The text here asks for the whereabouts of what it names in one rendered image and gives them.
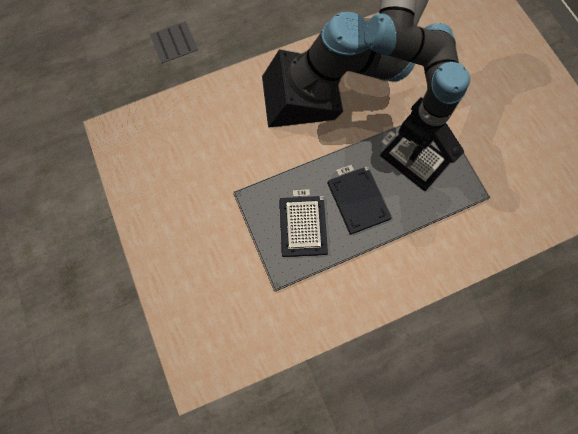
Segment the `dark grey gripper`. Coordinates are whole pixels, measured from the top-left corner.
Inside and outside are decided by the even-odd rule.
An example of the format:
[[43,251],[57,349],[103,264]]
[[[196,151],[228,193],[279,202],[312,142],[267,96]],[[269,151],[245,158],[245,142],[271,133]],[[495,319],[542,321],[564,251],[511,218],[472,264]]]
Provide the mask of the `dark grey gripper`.
[[[432,140],[432,138],[430,137],[430,135],[426,131],[425,126],[426,126],[426,128],[429,128],[429,129],[438,129],[438,128],[441,128],[442,126],[444,126],[444,124],[440,125],[440,126],[429,125],[421,119],[421,117],[419,115],[419,107],[420,107],[422,100],[423,100],[423,98],[420,97],[418,99],[418,101],[411,107],[411,110],[412,110],[411,114],[402,123],[402,125],[399,129],[399,132],[398,132],[400,135],[402,135],[409,142],[413,141],[408,146],[403,145],[403,144],[400,144],[398,146],[401,153],[407,158],[407,163],[405,165],[406,168],[410,167],[414,164],[414,162],[416,161],[418,156],[421,154],[423,149],[425,149],[425,147],[427,146],[429,141]],[[415,115],[414,111],[416,112],[416,115]],[[423,125],[425,125],[425,126],[423,126]]]

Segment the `white label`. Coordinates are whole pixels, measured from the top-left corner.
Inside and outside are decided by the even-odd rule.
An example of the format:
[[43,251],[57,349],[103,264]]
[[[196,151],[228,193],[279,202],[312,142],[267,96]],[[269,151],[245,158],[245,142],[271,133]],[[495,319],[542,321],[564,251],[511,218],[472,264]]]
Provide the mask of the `white label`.
[[310,190],[293,190],[293,197],[295,196],[310,196]]
[[395,137],[395,135],[396,134],[391,131],[381,142],[387,145]]
[[342,175],[342,174],[351,172],[351,171],[353,171],[353,170],[354,170],[354,169],[353,169],[352,165],[349,165],[349,166],[343,167],[343,168],[341,168],[341,169],[338,169],[338,170],[337,170],[337,173],[338,173],[338,175],[340,176],[340,175]]

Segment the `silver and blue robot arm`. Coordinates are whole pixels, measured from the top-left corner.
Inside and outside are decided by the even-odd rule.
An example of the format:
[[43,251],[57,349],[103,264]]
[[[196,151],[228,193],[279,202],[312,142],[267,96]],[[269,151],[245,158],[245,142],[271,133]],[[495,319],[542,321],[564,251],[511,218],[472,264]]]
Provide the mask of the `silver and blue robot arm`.
[[470,74],[459,64],[448,25],[417,26],[428,1],[381,0],[379,14],[369,21],[353,12],[335,15],[309,50],[294,58],[287,76],[301,98],[320,104],[335,95],[347,71],[398,82],[415,64],[422,65],[427,91],[419,115],[429,125],[444,124],[425,129],[446,161],[454,163],[464,149],[446,122],[466,94]]

